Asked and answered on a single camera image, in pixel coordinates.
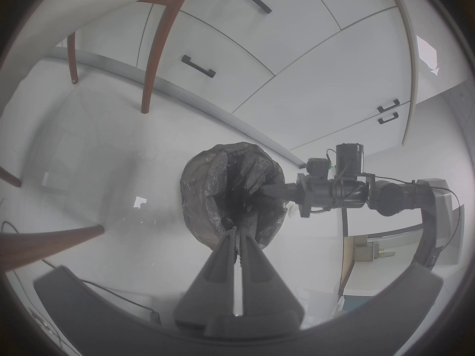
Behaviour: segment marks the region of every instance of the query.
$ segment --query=wooden chair leg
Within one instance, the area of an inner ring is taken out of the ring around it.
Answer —
[[[76,32],[68,36],[68,63],[69,73],[71,74],[71,81],[76,84],[79,78],[77,77],[76,67]]]
[[[39,234],[0,233],[0,269],[20,268],[103,233],[101,225]]]
[[[21,186],[21,181],[15,175],[10,174],[2,167],[0,167],[0,179],[3,179],[5,182],[11,184],[12,186]]]
[[[170,33],[171,26],[175,21],[178,12],[185,0],[173,0],[173,2],[166,6],[162,18],[155,32],[153,43],[151,46],[147,69],[145,71],[145,81],[142,92],[142,113],[148,113],[150,110],[151,92],[153,90],[153,82],[157,74],[158,63],[162,56],[163,47]]]

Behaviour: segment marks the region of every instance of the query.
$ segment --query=white floor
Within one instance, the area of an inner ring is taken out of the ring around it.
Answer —
[[[48,259],[154,308],[163,326],[172,328],[174,306],[211,253],[184,224],[181,172],[217,143],[255,141],[157,92],[143,115],[141,85],[83,66],[78,71],[80,82],[73,85],[66,62],[40,61],[0,119],[0,165],[23,183],[16,189],[0,181],[0,218],[25,233],[103,224],[104,235]],[[286,181],[296,179],[297,166],[264,150],[282,166]],[[7,225],[4,230],[11,231]],[[335,307],[342,247],[334,210],[310,219],[298,212],[287,217],[264,250],[296,295],[305,290],[318,297],[308,305],[308,323],[326,320]],[[17,275],[49,319],[32,288],[48,270],[38,262]],[[12,273],[9,279],[31,306]],[[148,320],[146,310],[99,293]]]

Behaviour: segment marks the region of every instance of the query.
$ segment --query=black trash bag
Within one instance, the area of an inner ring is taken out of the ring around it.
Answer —
[[[239,142],[202,151],[181,174],[186,226],[200,243],[214,249],[245,214],[257,212],[255,239],[262,249],[274,238],[287,212],[283,199],[256,193],[262,185],[275,183],[285,183],[282,168],[258,145]]]

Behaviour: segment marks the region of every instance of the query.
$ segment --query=power cord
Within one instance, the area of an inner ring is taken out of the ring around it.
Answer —
[[[17,234],[19,233],[18,230],[15,228],[15,226],[14,226],[12,223],[8,222],[8,221],[4,221],[4,222],[1,224],[1,232],[3,232],[3,226],[4,226],[5,224],[8,224],[10,227],[12,227],[13,230],[14,230]],[[51,267],[51,268],[53,268],[53,269],[56,269],[56,266],[53,265],[53,264],[51,264],[48,260],[42,259],[42,261],[43,261],[46,265],[48,265],[49,267]],[[17,277],[18,281],[20,282],[21,288],[23,289],[23,291],[25,292],[25,295],[26,295],[27,298],[28,298],[28,295],[26,294],[25,288],[23,287],[23,285],[22,285],[22,283],[21,283],[21,281],[20,281],[20,278],[18,278],[18,276],[17,276],[17,274],[16,274],[15,271],[13,271],[13,272],[15,273],[15,276]],[[132,300],[128,300],[127,298],[125,298],[125,297],[123,297],[123,296],[121,296],[121,295],[119,295],[119,294],[116,294],[116,293],[114,293],[113,291],[110,291],[108,288],[105,288],[104,286],[98,285],[98,284],[95,283],[95,282],[91,282],[91,281],[87,281],[87,280],[81,280],[81,281],[84,282],[84,283],[87,283],[87,284],[89,284],[89,285],[95,286],[96,288],[102,289],[102,290],[104,290],[104,291],[106,291],[106,292],[108,292],[108,293],[110,293],[110,294],[112,294],[112,295],[115,295],[117,298],[120,298],[121,300],[125,300],[126,302],[129,302],[129,303],[131,303],[131,304],[133,304],[133,305],[136,305],[136,306],[141,307],[141,308],[143,308],[143,309],[149,310],[149,311],[150,311],[150,320],[151,320],[152,322],[156,323],[156,324],[161,324],[161,322],[160,322],[160,315],[159,315],[158,312],[156,312],[154,309],[152,309],[152,308],[150,308],[150,307],[147,307],[147,306],[144,306],[144,305],[140,305],[139,303],[134,302],[134,301],[132,301]]]
[[[375,176],[376,178],[380,178],[380,179],[388,179],[388,180],[392,180],[392,181],[397,181],[397,182],[401,182],[401,183],[405,183],[406,185],[413,185],[414,187],[418,186],[418,187],[424,187],[424,188],[430,188],[432,190],[445,190],[445,191],[448,191],[450,192],[451,194],[454,194],[455,196],[455,199],[457,199],[457,203],[458,203],[458,219],[457,219],[457,225],[455,226],[455,230],[454,230],[454,233],[452,234],[452,236],[450,237],[450,240],[447,242],[447,244],[445,244],[443,246],[443,248],[440,250],[441,252],[445,249],[446,246],[449,245],[449,243],[452,241],[452,239],[454,238],[455,236],[455,233],[457,232],[457,229],[458,229],[458,225],[460,223],[460,201],[458,199],[458,196],[456,193],[454,193],[452,190],[450,190],[449,188],[445,188],[445,187],[434,187],[434,186],[429,186],[429,185],[422,185],[420,183],[416,183],[416,181],[412,181],[412,182],[406,182],[406,181],[402,181],[400,179],[396,179],[396,178],[389,178],[389,177],[379,177],[379,176]]]

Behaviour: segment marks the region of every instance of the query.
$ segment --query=cylindrical motor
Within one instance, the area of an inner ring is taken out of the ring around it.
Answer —
[[[336,146],[336,175],[356,179],[363,173],[363,145],[341,144]]]

